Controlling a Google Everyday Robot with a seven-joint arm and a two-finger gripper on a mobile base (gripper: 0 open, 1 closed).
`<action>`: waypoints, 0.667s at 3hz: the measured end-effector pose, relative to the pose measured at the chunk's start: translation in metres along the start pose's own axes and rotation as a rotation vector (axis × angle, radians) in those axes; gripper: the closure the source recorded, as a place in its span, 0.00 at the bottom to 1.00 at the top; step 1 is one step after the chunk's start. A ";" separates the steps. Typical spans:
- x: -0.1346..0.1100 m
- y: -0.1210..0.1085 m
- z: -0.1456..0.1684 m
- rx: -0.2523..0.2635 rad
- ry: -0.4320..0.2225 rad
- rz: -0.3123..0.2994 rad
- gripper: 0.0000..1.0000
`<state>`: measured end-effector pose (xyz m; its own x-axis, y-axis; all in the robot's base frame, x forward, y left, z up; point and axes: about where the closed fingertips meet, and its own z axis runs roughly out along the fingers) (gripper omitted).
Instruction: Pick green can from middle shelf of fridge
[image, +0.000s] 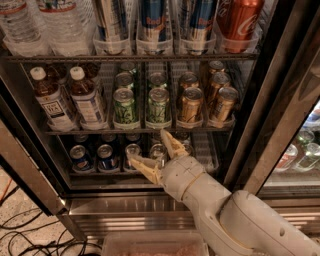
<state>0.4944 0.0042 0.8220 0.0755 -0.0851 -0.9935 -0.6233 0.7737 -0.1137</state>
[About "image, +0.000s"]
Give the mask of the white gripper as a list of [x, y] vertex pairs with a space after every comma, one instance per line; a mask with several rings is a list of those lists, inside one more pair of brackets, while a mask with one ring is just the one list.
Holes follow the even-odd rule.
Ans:
[[140, 155], [130, 155], [128, 160], [151, 183], [161, 184], [170, 196], [181, 202], [188, 187], [199, 176], [205, 174], [206, 170], [194, 157], [187, 156], [188, 152], [184, 145], [174, 138], [170, 132], [161, 129], [160, 136], [167, 148], [169, 157], [172, 159], [165, 165], [161, 174], [159, 163], [156, 160], [144, 158]]

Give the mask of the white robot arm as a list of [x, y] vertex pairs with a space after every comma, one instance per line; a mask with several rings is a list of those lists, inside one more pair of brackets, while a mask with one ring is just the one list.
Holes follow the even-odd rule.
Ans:
[[161, 186], [192, 213], [203, 240], [218, 256], [320, 256], [320, 245], [291, 225], [255, 195], [234, 193], [211, 177], [182, 143], [160, 131], [170, 160], [159, 162], [139, 155], [131, 164], [149, 181]]

